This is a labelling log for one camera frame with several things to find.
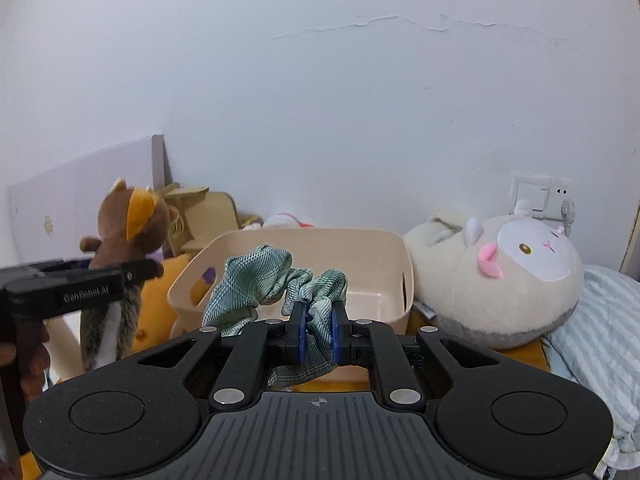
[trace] striped pillow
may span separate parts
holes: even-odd
[[[584,266],[574,314],[546,338],[578,382],[609,407],[614,434],[604,462],[617,469],[640,466],[640,283]]]

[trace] cardboard piece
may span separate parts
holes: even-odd
[[[158,193],[180,213],[167,236],[174,256],[197,254],[220,235],[238,230],[236,204],[227,193],[206,186],[180,187],[177,182]]]

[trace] green cloth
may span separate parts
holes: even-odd
[[[203,326],[215,326],[223,336],[237,335],[246,324],[258,319],[259,305],[273,304],[286,292],[283,316],[289,316],[296,301],[310,304],[313,318],[306,324],[305,360],[297,366],[273,370],[269,385],[277,388],[306,383],[335,368],[333,361],[331,308],[345,301],[347,278],[329,269],[316,279],[309,269],[293,269],[291,254],[261,245],[245,256],[232,256],[216,285],[204,312]]]

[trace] beige plastic basket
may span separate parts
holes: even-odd
[[[414,272],[402,238],[393,233],[361,229],[276,229],[233,231],[216,238],[178,276],[168,294],[178,317],[172,336],[202,325],[209,296],[223,275],[225,260],[248,254],[261,244],[289,251],[294,267],[311,269],[319,276],[327,269],[339,269],[349,281],[346,310],[350,319],[375,319],[391,325],[396,333],[406,330],[414,297]],[[216,281],[199,304],[191,303],[193,285],[209,269]],[[280,313],[282,300],[258,308],[259,319],[286,319]],[[326,381],[366,380],[366,371],[341,367],[323,378]]]

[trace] brown plush bear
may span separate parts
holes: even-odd
[[[100,238],[85,237],[82,252],[95,252],[90,268],[141,260],[166,239],[173,210],[149,188],[127,187],[117,180],[98,211]],[[126,357],[140,315],[140,287],[127,287],[125,297],[105,308],[82,311],[80,347],[85,370]]]

